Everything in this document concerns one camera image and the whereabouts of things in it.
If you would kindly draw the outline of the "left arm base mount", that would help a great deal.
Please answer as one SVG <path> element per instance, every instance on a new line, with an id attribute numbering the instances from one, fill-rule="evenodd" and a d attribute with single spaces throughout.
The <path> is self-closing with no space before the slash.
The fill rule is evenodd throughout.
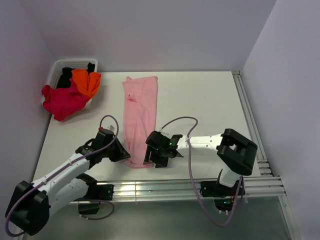
<path id="1" fill-rule="evenodd" d="M 78 202 L 77 209 L 80 217 L 90 221 L 98 221 L 110 217 L 116 208 L 114 203 L 111 202 L 113 199 L 113 193 L 113 184 L 90 185 L 87 193 L 76 200 Z M 92 217 L 91 215 L 96 215 L 99 210 L 102 209 L 102 204 L 110 205 L 110 212 L 105 216 Z"/>

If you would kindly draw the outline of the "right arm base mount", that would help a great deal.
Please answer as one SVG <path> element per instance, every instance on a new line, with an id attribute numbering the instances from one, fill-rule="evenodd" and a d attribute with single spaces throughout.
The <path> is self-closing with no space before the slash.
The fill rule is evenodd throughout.
<path id="1" fill-rule="evenodd" d="M 217 181 L 201 181 L 200 194 L 204 198 L 214 198 L 214 205 L 219 211 L 230 212 L 233 208 L 239 180 L 233 187 L 227 187 Z"/>

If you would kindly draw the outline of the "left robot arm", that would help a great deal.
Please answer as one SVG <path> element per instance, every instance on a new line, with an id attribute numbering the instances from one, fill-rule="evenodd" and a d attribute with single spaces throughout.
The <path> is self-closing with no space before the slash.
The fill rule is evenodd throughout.
<path id="1" fill-rule="evenodd" d="M 110 203 L 114 186 L 98 186 L 97 180 L 86 173 L 104 158 L 119 162 L 130 158 L 130 154 L 113 131 L 101 127 L 95 138 L 79 146 L 61 166 L 33 182 L 20 182 L 5 213 L 6 233 L 18 237 L 9 230 L 12 223 L 33 236 L 54 213 L 73 201 L 89 201 L 97 206 Z"/>

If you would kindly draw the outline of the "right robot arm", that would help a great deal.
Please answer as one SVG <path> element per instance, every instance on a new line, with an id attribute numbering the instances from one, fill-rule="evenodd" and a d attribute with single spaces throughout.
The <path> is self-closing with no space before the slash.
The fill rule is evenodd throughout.
<path id="1" fill-rule="evenodd" d="M 187 136 L 175 134 L 167 137 L 160 131 L 153 131 L 145 141 L 146 153 L 143 163 L 153 163 L 157 168 L 167 167 L 169 159 L 191 156 L 206 156 L 219 159 L 226 166 L 216 183 L 217 191 L 229 194 L 241 176 L 253 172 L 258 146 L 231 128 L 210 136 Z"/>

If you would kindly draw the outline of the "pink t-shirt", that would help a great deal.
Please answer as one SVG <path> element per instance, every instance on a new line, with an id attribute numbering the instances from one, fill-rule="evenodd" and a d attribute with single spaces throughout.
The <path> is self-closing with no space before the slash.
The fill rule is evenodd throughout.
<path id="1" fill-rule="evenodd" d="M 146 140 L 156 128 L 158 78 L 128 76 L 122 86 L 124 144 L 130 154 L 125 164 L 134 169 L 151 168 L 153 164 L 144 161 L 147 151 Z"/>

